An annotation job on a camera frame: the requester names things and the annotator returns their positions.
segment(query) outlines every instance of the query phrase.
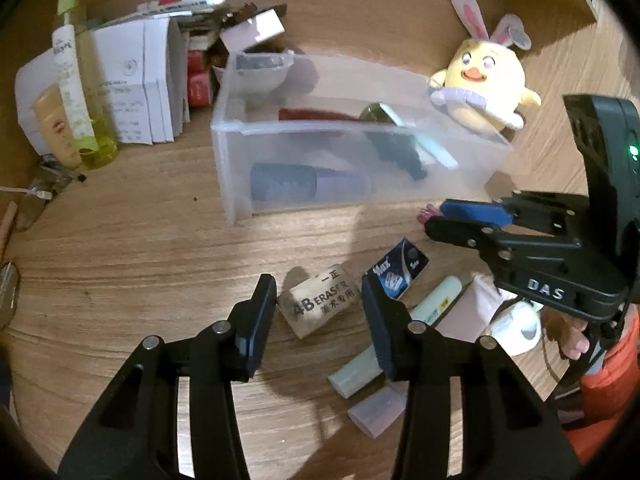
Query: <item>beige tube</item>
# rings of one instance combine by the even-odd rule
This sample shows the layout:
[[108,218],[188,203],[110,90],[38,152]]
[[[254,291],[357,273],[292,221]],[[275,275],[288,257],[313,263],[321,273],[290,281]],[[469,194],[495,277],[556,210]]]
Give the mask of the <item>beige tube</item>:
[[74,134],[66,118],[58,85],[47,88],[31,105],[43,139],[60,163],[74,170],[82,163],[74,146]]

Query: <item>yellow plush chick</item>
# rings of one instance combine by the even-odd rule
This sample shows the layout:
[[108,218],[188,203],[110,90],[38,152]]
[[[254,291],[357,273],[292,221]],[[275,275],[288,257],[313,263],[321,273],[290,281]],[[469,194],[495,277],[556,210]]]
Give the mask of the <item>yellow plush chick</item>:
[[476,38],[463,41],[446,70],[431,77],[438,88],[431,96],[435,104],[447,105],[459,123],[481,133],[500,131],[505,126],[523,127],[519,104],[540,106],[540,96],[525,87],[524,69],[515,52],[508,48],[530,47],[517,16],[508,14],[488,37],[476,0],[451,0],[467,29]]

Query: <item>eraser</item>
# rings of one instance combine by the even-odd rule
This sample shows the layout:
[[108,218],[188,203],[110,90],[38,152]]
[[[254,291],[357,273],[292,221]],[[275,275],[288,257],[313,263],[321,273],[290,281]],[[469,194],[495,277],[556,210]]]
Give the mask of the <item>eraser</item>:
[[367,274],[374,273],[388,297],[397,300],[428,263],[427,256],[403,238]]
[[302,339],[359,301],[360,294],[353,281],[335,264],[283,292],[278,298],[278,307],[293,332]]

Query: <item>finger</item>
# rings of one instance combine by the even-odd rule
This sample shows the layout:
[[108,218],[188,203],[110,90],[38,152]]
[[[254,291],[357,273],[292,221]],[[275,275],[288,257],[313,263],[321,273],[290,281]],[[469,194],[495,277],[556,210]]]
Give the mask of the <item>finger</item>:
[[572,328],[566,333],[560,349],[567,357],[577,352],[577,358],[580,358],[581,354],[589,351],[589,340],[582,332]]
[[571,350],[570,352],[563,352],[563,353],[572,361],[577,361],[578,359],[580,359],[580,356],[582,355],[577,350]]

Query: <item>plastic storage box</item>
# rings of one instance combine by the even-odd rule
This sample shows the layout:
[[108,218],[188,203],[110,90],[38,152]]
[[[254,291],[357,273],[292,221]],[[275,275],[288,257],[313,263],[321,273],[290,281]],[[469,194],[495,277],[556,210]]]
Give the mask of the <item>plastic storage box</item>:
[[[511,145],[467,130],[429,95],[423,75],[351,57],[232,54],[211,122],[228,221],[477,195]],[[343,116],[278,120],[283,108]]]

